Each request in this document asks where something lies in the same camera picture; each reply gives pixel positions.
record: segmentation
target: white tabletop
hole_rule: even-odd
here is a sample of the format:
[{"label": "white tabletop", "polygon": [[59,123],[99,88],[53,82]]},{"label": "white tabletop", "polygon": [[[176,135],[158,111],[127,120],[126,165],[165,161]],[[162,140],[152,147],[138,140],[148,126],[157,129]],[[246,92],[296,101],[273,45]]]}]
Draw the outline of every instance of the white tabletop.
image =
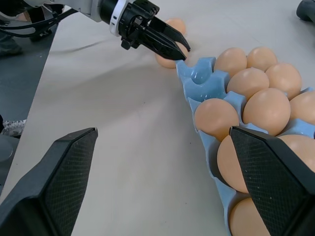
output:
[{"label": "white tabletop", "polygon": [[[272,48],[315,87],[315,27],[300,0],[155,0],[180,17],[189,64],[228,47]],[[125,51],[105,23],[62,21],[0,201],[61,136],[97,127],[90,179],[74,236],[225,236],[223,210],[174,70],[144,47]]]}]

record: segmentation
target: egg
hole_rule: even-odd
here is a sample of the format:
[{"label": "egg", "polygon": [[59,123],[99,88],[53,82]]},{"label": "egg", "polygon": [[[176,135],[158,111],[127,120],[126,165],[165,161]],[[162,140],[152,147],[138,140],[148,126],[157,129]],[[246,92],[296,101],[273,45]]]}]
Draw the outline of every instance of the egg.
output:
[{"label": "egg", "polygon": [[315,140],[304,135],[283,135],[284,143],[315,172]]},{"label": "egg", "polygon": [[315,91],[304,92],[290,101],[290,119],[301,119],[315,125]]},{"label": "egg", "polygon": [[197,107],[194,122],[197,130],[212,135],[221,142],[228,135],[231,126],[239,125],[239,118],[231,104],[212,98]]},{"label": "egg", "polygon": [[300,94],[302,78],[299,71],[289,63],[278,63],[266,71],[270,87],[287,93],[289,100]]},{"label": "egg", "polygon": [[218,56],[214,70],[228,72],[232,78],[237,72],[246,69],[245,52],[240,48],[229,48]]},{"label": "egg", "polygon": [[233,208],[229,225],[233,236],[270,236],[251,198],[240,201]]},{"label": "egg", "polygon": [[234,75],[227,85],[227,92],[244,95],[249,100],[255,93],[269,87],[268,76],[262,70],[248,68]]},{"label": "egg", "polygon": [[276,64],[278,59],[274,52],[267,47],[257,47],[247,55],[247,68],[257,68],[266,71],[270,66]]},{"label": "egg", "polygon": [[231,136],[226,136],[218,150],[218,168],[223,179],[237,191],[248,193]]},{"label": "egg", "polygon": [[244,108],[243,121],[276,136],[287,125],[290,111],[290,102],[282,91],[266,88],[249,99]]},{"label": "egg", "polygon": [[[188,50],[187,50],[187,48],[181,43],[177,43],[177,45],[182,50],[184,55],[186,57],[188,57]],[[158,54],[156,54],[156,60],[157,60],[158,64],[160,64],[161,66],[163,66],[165,68],[170,68],[170,69],[176,68],[176,63],[175,63],[174,60],[165,59],[165,58],[161,57]]]},{"label": "egg", "polygon": [[178,30],[182,34],[186,34],[186,25],[185,22],[180,18],[171,18],[166,21],[168,25]]}]

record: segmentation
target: robotic arm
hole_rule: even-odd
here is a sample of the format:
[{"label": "robotic arm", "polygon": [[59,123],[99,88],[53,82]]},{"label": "robotic arm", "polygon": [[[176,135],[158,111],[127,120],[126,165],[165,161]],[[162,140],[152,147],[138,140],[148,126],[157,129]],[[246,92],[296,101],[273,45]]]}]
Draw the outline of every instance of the robotic arm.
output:
[{"label": "robotic arm", "polygon": [[67,5],[96,22],[106,22],[127,50],[142,44],[171,60],[186,59],[175,42],[190,51],[184,36],[157,18],[159,7],[148,0],[0,0],[0,15],[10,19],[43,4]]}]

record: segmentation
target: black cable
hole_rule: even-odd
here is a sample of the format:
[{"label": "black cable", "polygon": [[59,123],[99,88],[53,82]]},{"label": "black cable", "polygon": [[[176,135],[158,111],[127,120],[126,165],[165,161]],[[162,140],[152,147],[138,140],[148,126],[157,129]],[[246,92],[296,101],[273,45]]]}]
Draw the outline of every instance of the black cable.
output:
[{"label": "black cable", "polygon": [[64,18],[76,13],[78,11],[74,10],[74,9],[70,9],[68,11],[66,11],[65,13],[63,14],[60,14],[56,17],[53,17],[51,19],[48,19],[48,20],[45,20],[45,21],[41,21],[41,22],[37,22],[37,23],[33,23],[33,24],[30,24],[30,25],[26,25],[26,26],[12,26],[12,27],[9,27],[9,26],[0,26],[0,29],[2,30],[23,30],[23,29],[28,29],[28,28],[34,28],[34,27],[37,27],[37,26],[40,26],[40,25],[46,25],[47,23],[50,23],[50,22],[54,22],[54,21],[61,21],[63,20]]},{"label": "black cable", "polygon": [[13,32],[9,32],[3,29],[0,29],[0,32],[14,36],[14,37],[18,37],[18,38],[30,38],[30,37],[35,37],[35,36],[39,36],[40,34],[44,33],[46,30],[48,30],[50,27],[54,26],[57,22],[52,22],[49,23],[46,27],[43,27],[39,30],[37,30],[34,33],[29,33],[29,34],[19,34],[19,33],[13,33]]},{"label": "black cable", "polygon": [[[29,37],[39,36],[40,34],[44,33],[45,31],[47,31],[52,26],[54,26],[57,23],[59,23],[64,18],[66,18],[66,17],[68,17],[68,16],[70,16],[70,15],[76,13],[76,12],[78,12],[78,11],[76,11],[74,9],[70,9],[67,12],[65,12],[65,13],[57,16],[57,17],[54,17],[54,18],[51,18],[51,19],[48,19],[48,20],[45,20],[45,21],[41,21],[41,22],[38,22],[38,23],[34,23],[34,24],[31,24],[31,25],[28,25],[28,26],[19,26],[19,27],[2,26],[2,27],[0,27],[0,32],[8,34],[8,35],[11,35],[11,36],[19,37],[19,38],[29,38]],[[40,25],[46,25],[46,26],[41,28],[40,30],[37,30],[36,32],[30,33],[30,34],[19,34],[19,33],[13,33],[13,32],[9,32],[9,31],[4,30],[4,29],[8,29],[8,30],[9,29],[10,30],[22,30],[22,29],[28,29],[28,28],[32,28],[32,27],[36,27],[36,26],[40,26]]]}]

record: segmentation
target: egg carton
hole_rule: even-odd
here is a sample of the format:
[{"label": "egg carton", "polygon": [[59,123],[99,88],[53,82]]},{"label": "egg carton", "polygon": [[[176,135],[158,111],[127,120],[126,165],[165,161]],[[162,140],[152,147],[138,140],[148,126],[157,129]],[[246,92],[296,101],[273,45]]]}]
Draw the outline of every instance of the egg carton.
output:
[{"label": "egg carton", "polygon": [[[183,91],[186,101],[192,111],[192,120],[194,123],[194,113],[197,107],[205,100],[210,98],[219,98],[230,103],[237,111],[240,126],[268,133],[267,131],[256,127],[249,123],[244,124],[242,121],[242,113],[246,104],[246,98],[243,95],[230,91],[226,93],[227,84],[230,80],[229,74],[223,71],[214,70],[216,58],[200,58],[193,67],[188,67],[184,61],[177,61],[177,75],[183,85]],[[312,91],[307,88],[301,93]],[[240,193],[231,188],[223,179],[219,172],[217,164],[217,153],[220,142],[213,136],[202,131],[198,131],[194,125],[196,132],[199,134],[203,146],[206,151],[206,161],[211,178],[215,181],[224,209],[224,222],[226,229],[231,235],[229,229],[229,214],[233,207],[241,200],[248,198],[248,194]],[[300,134],[314,138],[315,125],[306,123],[300,119],[291,120],[283,132],[279,135]]]}]

